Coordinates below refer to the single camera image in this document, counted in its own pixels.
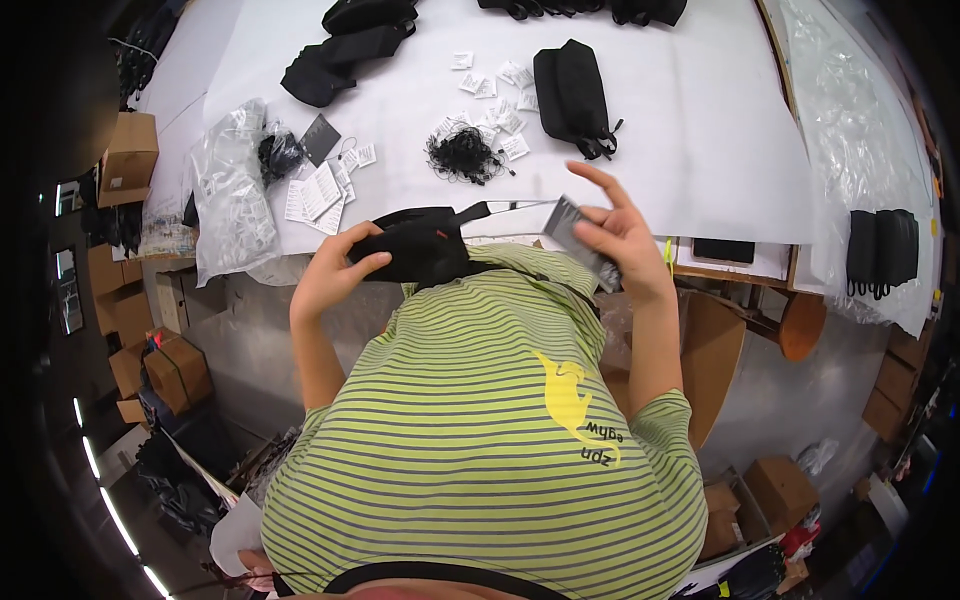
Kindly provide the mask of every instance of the person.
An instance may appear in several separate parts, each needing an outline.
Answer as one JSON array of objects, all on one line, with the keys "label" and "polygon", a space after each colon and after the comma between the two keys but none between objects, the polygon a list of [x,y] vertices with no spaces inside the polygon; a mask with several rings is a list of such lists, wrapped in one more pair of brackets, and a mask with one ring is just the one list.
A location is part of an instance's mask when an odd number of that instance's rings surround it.
[{"label": "person", "polygon": [[[569,256],[469,249],[502,266],[416,293],[346,377],[320,327],[388,254],[328,237],[290,303],[306,418],[267,492],[271,565],[308,598],[665,598],[703,545],[687,440],[676,290],[639,211],[608,174],[607,210],[575,227],[616,261],[634,314],[629,409],[598,372],[596,279]],[[530,274],[546,277],[532,277]]]}]

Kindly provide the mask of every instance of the hand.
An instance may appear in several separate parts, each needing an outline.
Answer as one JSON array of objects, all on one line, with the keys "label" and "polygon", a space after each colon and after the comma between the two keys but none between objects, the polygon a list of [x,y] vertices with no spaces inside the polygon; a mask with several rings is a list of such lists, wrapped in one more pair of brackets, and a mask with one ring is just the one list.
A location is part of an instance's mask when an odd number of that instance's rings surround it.
[{"label": "hand", "polygon": [[581,206],[581,212],[595,225],[582,221],[573,228],[573,234],[588,247],[616,261],[623,275],[623,289],[632,299],[676,298],[673,278],[654,236],[617,180],[583,162],[570,160],[566,168],[602,187],[613,204],[613,210]]},{"label": "hand", "polygon": [[371,254],[353,266],[347,263],[347,252],[354,244],[380,233],[383,229],[364,221],[327,237],[313,255],[290,301],[290,322],[319,319],[327,308],[349,296],[364,277],[390,264],[393,257],[389,252]]}]

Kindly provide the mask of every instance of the plastic bag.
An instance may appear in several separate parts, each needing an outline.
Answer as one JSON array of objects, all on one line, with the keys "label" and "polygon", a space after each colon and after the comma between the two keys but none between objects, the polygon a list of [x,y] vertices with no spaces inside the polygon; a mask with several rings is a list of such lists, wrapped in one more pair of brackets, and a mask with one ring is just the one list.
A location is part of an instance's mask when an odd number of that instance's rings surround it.
[{"label": "plastic bag", "polygon": [[271,121],[264,129],[265,137],[257,147],[263,187],[270,190],[274,183],[302,171],[308,157],[306,148],[293,132],[279,120]]},{"label": "plastic bag", "polygon": [[190,151],[200,216],[197,287],[213,276],[247,271],[281,255],[257,160],[266,111],[263,100],[249,100]]},{"label": "plastic bag", "polygon": [[819,444],[811,444],[797,457],[797,465],[809,477],[819,475],[820,471],[824,470],[824,465],[836,454],[839,445],[839,442],[830,438],[820,441]]}]

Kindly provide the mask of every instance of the mirror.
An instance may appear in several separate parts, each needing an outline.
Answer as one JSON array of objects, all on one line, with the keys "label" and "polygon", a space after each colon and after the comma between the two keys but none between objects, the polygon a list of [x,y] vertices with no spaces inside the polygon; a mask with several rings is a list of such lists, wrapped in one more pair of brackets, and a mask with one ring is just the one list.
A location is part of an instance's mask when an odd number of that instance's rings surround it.
[{"label": "mirror", "polygon": [[57,252],[54,258],[60,327],[63,335],[70,335],[84,328],[84,312],[80,307],[80,290],[77,285],[77,266],[73,249],[68,248]]}]

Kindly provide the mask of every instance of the fabric pile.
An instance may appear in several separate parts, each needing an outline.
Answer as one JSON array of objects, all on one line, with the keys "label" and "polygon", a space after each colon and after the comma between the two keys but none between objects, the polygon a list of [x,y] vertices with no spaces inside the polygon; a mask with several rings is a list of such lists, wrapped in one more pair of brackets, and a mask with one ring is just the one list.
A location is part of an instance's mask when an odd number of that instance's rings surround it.
[{"label": "fabric pile", "polygon": [[330,105],[343,89],[356,87],[352,78],[364,60],[391,57],[417,30],[416,0],[337,0],[324,15],[332,37],[305,46],[287,67],[280,84],[312,107]]}]

